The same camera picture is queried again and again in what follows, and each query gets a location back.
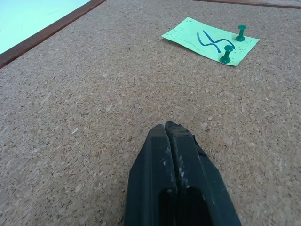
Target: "cork surface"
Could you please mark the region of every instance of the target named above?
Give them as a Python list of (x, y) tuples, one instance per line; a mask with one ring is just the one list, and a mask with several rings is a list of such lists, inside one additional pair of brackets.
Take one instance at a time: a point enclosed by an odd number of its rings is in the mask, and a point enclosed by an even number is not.
[[(160, 36), (190, 16), (261, 39), (231, 67)], [(122, 225), (153, 126), (188, 128), (245, 226), (301, 225), (301, 11), (107, 0), (0, 70), (0, 225)]]

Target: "light green surface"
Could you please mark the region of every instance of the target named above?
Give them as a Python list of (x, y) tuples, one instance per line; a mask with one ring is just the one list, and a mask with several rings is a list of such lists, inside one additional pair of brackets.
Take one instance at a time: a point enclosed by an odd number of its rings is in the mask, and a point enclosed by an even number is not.
[(204, 34), (203, 30), (207, 32), (213, 41), (227, 39), (232, 42), (232, 44), (235, 46), (235, 49), (230, 52), (230, 62), (228, 65), (233, 66), (237, 66), (259, 41), (259, 39), (254, 39), (247, 36), (245, 36), (245, 40), (242, 42), (236, 41), (235, 38), (238, 36), (239, 30), (237, 34), (234, 34), (208, 26), (189, 17), (171, 31), (163, 34), (162, 37), (185, 46), (186, 48), (208, 57), (209, 59), (219, 62), (220, 58), (225, 54), (224, 47), (230, 44), (227, 41), (215, 43), (219, 47), (221, 51), (220, 53), (218, 53), (217, 48), (213, 45), (202, 46), (198, 41), (197, 33), (199, 33), (199, 37), (203, 44), (212, 43)]

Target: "green sticky note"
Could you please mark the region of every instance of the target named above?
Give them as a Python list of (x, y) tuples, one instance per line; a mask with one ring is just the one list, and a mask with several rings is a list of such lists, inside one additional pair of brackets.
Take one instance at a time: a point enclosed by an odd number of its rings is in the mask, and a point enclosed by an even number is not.
[(236, 41), (238, 33), (211, 27), (188, 17), (162, 37), (217, 62), (225, 54), (225, 46), (232, 45), (235, 48), (230, 52), (230, 62), (227, 64), (237, 66), (259, 41), (247, 36), (244, 41)]

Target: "green push pin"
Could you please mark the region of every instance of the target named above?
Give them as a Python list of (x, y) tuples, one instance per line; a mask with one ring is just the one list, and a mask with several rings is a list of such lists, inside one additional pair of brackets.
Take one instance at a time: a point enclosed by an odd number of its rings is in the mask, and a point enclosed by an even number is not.
[(230, 58), (229, 58), (229, 54), (230, 52), (233, 51), (233, 47), (232, 46), (225, 46), (225, 55), (223, 55), (221, 58), (220, 58), (220, 61), (223, 63), (223, 64), (227, 64), (230, 62)]
[(246, 28), (245, 25), (240, 25), (238, 26), (239, 31), (239, 35), (235, 38), (236, 41), (243, 41), (245, 40), (244, 38), (244, 29)]

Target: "wooden border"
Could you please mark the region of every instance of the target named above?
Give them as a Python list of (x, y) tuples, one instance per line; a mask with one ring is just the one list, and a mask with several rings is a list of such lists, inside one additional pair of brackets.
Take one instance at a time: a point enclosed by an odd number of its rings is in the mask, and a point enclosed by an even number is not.
[(87, 2), (85, 5), (0, 54), (0, 69), (105, 1), (106, 0), (91, 0)]
[(240, 4), (240, 5), (270, 6), (270, 7), (301, 9), (301, 1), (297, 1), (297, 0), (194, 0), (194, 1), (209, 1), (209, 2), (230, 3), (230, 4)]

